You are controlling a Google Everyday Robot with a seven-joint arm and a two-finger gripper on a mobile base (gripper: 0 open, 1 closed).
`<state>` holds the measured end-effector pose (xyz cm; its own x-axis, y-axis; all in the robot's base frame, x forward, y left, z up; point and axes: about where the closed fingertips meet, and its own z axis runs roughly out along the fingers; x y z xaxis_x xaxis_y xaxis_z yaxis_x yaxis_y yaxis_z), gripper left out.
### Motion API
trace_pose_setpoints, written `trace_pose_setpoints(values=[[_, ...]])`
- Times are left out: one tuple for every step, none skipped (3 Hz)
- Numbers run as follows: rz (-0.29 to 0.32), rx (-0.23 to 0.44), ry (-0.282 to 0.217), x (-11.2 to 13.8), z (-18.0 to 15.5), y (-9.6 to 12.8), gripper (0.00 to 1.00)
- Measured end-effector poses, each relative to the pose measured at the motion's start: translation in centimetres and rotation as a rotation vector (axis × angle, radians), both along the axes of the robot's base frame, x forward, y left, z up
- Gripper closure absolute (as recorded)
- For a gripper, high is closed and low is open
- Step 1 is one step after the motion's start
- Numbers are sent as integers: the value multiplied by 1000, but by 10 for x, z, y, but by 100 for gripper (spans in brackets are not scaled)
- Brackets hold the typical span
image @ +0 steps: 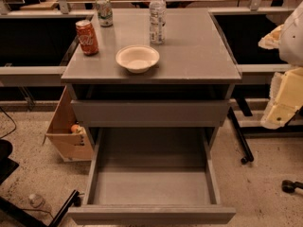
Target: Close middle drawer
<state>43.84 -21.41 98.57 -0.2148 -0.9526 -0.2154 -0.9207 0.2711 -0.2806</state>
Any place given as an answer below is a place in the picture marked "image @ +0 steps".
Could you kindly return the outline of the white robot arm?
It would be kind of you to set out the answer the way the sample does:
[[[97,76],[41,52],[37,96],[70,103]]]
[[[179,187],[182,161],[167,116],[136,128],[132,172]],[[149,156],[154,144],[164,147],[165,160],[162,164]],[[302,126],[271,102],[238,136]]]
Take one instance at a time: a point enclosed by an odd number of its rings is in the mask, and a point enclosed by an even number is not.
[[[260,39],[258,46],[276,48],[282,61],[292,68],[275,72],[270,86],[270,101],[260,120],[262,127],[284,127],[303,107],[303,2],[286,21]]]

